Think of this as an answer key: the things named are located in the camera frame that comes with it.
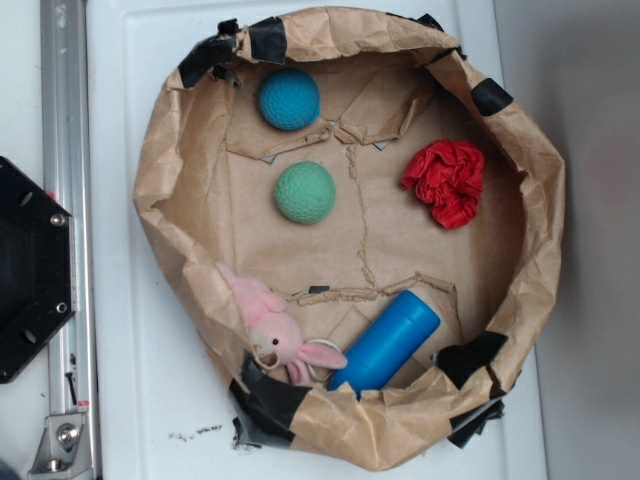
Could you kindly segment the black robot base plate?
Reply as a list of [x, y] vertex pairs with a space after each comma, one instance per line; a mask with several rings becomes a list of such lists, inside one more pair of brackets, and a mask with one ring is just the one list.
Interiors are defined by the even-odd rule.
[[14, 381], [74, 313], [71, 216], [1, 159], [1, 382]]

